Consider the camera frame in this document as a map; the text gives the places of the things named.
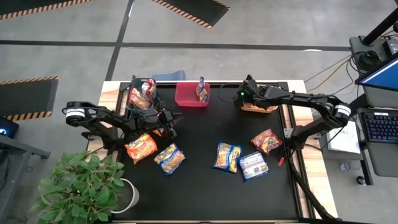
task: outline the wooden tabletop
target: wooden tabletop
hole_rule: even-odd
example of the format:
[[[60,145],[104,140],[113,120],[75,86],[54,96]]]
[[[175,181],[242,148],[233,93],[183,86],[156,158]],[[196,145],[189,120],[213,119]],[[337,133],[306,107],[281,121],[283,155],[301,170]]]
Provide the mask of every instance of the wooden tabletop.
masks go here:
[[[118,94],[119,94],[119,86],[120,86],[121,82],[129,82],[129,81],[106,81],[106,82],[104,82],[102,91],[101,91],[101,97],[99,98],[98,105],[105,106],[109,110],[115,110],[116,102],[117,102]],[[178,81],[178,82],[197,82],[197,81]],[[231,80],[215,80],[215,81],[206,81],[206,82],[209,82],[209,83],[211,83],[211,82],[217,82],[217,83],[234,82],[234,83],[236,83],[236,81],[231,81]],[[287,82],[288,86],[289,86],[289,91],[295,90],[298,93],[306,93],[303,80],[257,80],[257,82],[259,82],[259,83],[261,83],[261,82]],[[122,107],[121,107],[121,114],[124,114],[124,110],[125,110],[124,105],[126,104],[126,99],[127,99],[127,95],[124,95],[123,103],[122,103]],[[310,108],[293,106],[293,112],[294,112],[294,118],[295,118],[296,125],[304,126],[313,121]],[[290,125],[289,114],[288,114],[286,105],[284,105],[284,113],[285,113],[287,128],[290,128],[291,125]],[[311,144],[313,146],[320,147],[319,142],[316,140],[313,140],[313,139],[308,139],[307,143]],[[88,144],[88,150],[93,151],[102,146],[103,146],[103,144],[100,139],[90,141]],[[325,167],[325,163],[323,161],[322,152],[317,149],[313,149],[311,147],[305,146],[304,149],[302,150],[302,154],[303,154],[303,159],[304,159],[304,164],[305,164],[305,170],[307,172],[308,184],[310,186],[311,191],[317,197],[319,202],[326,208],[328,213],[330,213],[334,217],[337,217],[335,201],[333,200],[333,195],[332,195],[330,184],[329,184],[328,174],[326,173],[326,167]],[[101,158],[105,157],[106,151],[99,150],[98,155]],[[295,166],[296,166],[297,170],[300,170],[297,161],[298,161],[297,155],[294,155]],[[306,198],[305,198],[304,193],[302,192],[301,188],[299,186],[298,186],[298,188],[299,188],[300,201],[301,201],[302,210],[303,210],[303,216],[308,217]]]

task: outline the green leaves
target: green leaves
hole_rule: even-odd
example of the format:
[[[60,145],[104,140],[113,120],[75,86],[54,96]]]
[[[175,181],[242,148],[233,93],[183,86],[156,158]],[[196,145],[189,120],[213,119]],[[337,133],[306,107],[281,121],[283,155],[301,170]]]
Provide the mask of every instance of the green leaves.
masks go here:
[[[116,184],[119,187],[123,187],[124,186],[124,183],[123,183],[123,181],[121,179],[115,179],[113,182],[114,182],[114,184]]]
[[[98,219],[102,222],[107,222],[108,221],[108,215],[105,213],[99,213],[98,214]]]
[[[41,181],[39,197],[32,210],[40,213],[39,223],[87,224],[108,221],[118,207],[118,193],[124,185],[124,165],[111,156],[103,160],[88,153],[64,154],[49,179]]]
[[[104,185],[101,189],[101,193],[97,198],[95,204],[103,205],[108,201],[108,199],[109,199],[109,187],[107,185]]]

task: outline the wooden table edge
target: wooden table edge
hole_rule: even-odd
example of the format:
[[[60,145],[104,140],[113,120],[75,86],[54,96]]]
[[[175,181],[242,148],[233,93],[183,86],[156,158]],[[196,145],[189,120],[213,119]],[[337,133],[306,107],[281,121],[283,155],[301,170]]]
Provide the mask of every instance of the wooden table edge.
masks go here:
[[[256,80],[259,83],[262,82],[287,82],[289,86],[289,91],[295,90],[299,93],[305,93],[305,84],[303,80]],[[105,81],[101,89],[101,96],[99,98],[98,105],[103,105],[104,102],[110,102],[109,98],[105,97],[105,93],[112,92],[112,95],[119,93],[119,85],[121,82],[130,81]],[[197,80],[185,80],[185,81],[157,81],[157,83],[177,83],[177,82],[197,82]],[[241,80],[207,80],[208,83],[241,83]],[[114,102],[116,106],[117,94],[114,97]],[[293,106],[294,117],[296,125],[306,125],[313,121],[312,113],[310,108],[304,108],[300,106]],[[286,105],[284,105],[285,122],[287,128],[290,128],[290,119],[287,111]],[[307,143],[319,147],[319,142],[316,140],[309,139]],[[88,143],[87,150],[92,151],[102,146],[101,140],[90,141]],[[323,161],[322,152],[313,149],[311,147],[304,147],[302,150],[304,165],[307,173],[308,184],[311,191],[317,197],[319,202],[325,207],[325,209],[334,217],[337,217],[337,211],[335,207],[335,202],[333,199],[333,194],[331,192],[330,183],[328,180],[328,174],[326,173],[325,163]],[[298,166],[297,155],[294,154],[294,162],[297,170],[300,170]],[[303,216],[308,217],[307,200],[302,192],[300,186],[297,184],[299,189],[300,204],[303,211]]]

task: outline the white flower pot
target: white flower pot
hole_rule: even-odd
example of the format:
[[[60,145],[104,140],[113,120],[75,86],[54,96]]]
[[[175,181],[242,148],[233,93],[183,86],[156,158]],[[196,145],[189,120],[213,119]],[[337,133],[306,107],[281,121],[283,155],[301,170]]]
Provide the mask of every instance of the white flower pot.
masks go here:
[[[133,184],[127,179],[124,179],[124,178],[120,178],[120,179],[124,182],[124,184],[127,184],[128,186],[131,186],[131,188],[132,188],[132,199],[130,201],[129,206],[127,206],[125,209],[120,210],[120,211],[111,211],[111,213],[113,213],[113,214],[119,214],[119,213],[123,213],[123,212],[127,211],[129,208],[132,208],[133,206],[135,206],[137,204],[137,202],[138,202],[138,199],[139,199],[139,192],[135,188],[135,186],[133,186]]]

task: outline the gray floor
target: gray floor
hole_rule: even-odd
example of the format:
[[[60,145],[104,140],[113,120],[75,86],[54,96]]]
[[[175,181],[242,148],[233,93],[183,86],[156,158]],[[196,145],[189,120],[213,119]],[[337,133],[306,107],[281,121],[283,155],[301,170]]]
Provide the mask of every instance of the gray floor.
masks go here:
[[[394,1],[372,0],[223,0],[231,10],[212,30],[190,22],[150,0],[136,0],[125,42],[348,46],[348,38],[367,34],[395,7]],[[115,42],[127,0],[96,0],[56,11],[0,21],[0,40]],[[21,121],[18,140],[52,152],[48,161],[32,160],[10,217],[23,220],[36,196],[39,179],[48,176],[63,152],[85,150],[82,129],[65,124],[60,110],[67,101],[96,103],[113,47],[45,47],[0,45],[0,81],[59,75],[50,118]],[[349,52],[288,50],[212,50],[122,48],[112,80],[131,75],[185,70],[187,79],[242,80],[247,74],[265,80],[306,80]],[[306,83],[315,87],[331,70]],[[353,77],[357,74],[351,69]],[[347,85],[341,69],[315,93],[333,93]],[[356,98],[352,87],[338,96]],[[339,217],[369,223],[398,220],[398,179],[377,177],[375,186],[361,187],[359,170],[343,172],[341,161],[326,160]]]

